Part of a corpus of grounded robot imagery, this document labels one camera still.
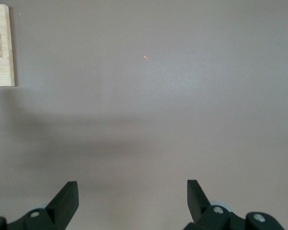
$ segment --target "gray table surface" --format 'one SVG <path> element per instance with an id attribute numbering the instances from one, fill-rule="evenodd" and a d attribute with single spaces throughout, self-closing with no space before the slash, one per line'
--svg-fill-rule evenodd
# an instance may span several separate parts
<path id="1" fill-rule="evenodd" d="M 1 216 L 77 180 L 68 230 L 181 230 L 197 179 L 288 230 L 288 0 L 0 3 Z"/>

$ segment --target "silver bolt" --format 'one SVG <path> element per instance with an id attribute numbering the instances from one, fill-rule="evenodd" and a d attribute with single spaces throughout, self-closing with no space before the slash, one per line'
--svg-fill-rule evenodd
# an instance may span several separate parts
<path id="1" fill-rule="evenodd" d="M 262 215 L 258 214 L 258 213 L 254 214 L 253 217 L 254 217 L 255 220 L 257 220 L 259 222 L 265 222 L 265 218 Z"/>
<path id="2" fill-rule="evenodd" d="M 30 217 L 37 217 L 39 215 L 39 211 L 36 211 L 36 212 L 32 212 L 31 214 L 30 214 Z"/>
<path id="3" fill-rule="evenodd" d="M 221 207 L 214 207 L 213 211 L 217 214 L 223 214 L 224 213 L 224 211 Z"/>

